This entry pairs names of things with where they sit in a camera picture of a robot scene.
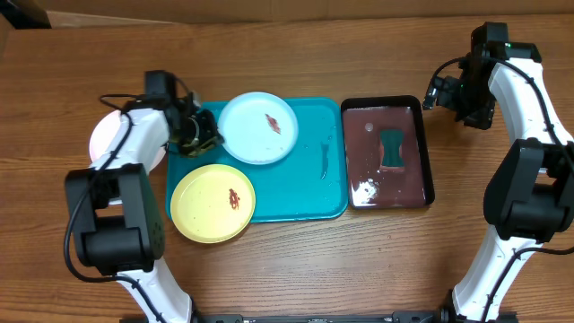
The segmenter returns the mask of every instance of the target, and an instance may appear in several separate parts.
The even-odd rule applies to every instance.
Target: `wood grain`
[[[339,103],[421,98],[434,69],[464,55],[484,21],[508,22],[513,40],[538,45],[554,107],[574,129],[572,15],[11,31],[0,65],[1,320],[113,322],[142,313],[118,284],[76,281],[62,257],[64,176],[89,164],[88,139],[108,113],[97,102],[102,93],[140,93],[144,71],[167,69],[204,100],[249,91]],[[478,250],[483,191],[509,148],[500,113],[488,131],[453,118],[445,109],[424,113],[437,195],[430,208],[251,225],[241,239],[209,248],[165,219],[174,276],[205,313],[436,308]],[[151,174],[160,205],[166,166]],[[574,230],[549,246],[572,243]],[[574,257],[533,256],[503,308],[517,310],[521,322],[573,321],[573,266]]]

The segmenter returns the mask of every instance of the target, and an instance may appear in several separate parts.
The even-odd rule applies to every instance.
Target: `green object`
[[[382,166],[404,167],[400,153],[403,137],[403,131],[398,129],[383,130],[380,132],[380,142],[384,149]]]

